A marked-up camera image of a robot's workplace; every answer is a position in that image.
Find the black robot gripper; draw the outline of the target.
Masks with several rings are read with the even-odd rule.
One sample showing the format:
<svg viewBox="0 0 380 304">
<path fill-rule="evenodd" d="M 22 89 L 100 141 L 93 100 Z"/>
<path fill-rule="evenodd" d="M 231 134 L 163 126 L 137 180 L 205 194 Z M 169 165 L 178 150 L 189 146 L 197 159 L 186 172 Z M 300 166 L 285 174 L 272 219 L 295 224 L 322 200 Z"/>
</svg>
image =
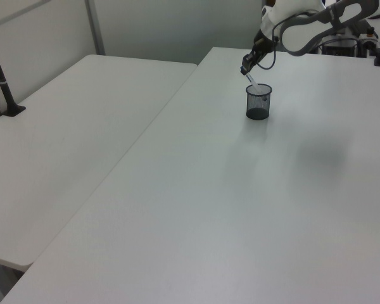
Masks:
<svg viewBox="0 0 380 304">
<path fill-rule="evenodd" d="M 261 30 L 254 37 L 251 53 L 243 57 L 240 71 L 243 75 L 250 73 L 251 69 L 261 62 L 269 53 L 273 52 L 273 41 Z"/>
</svg>

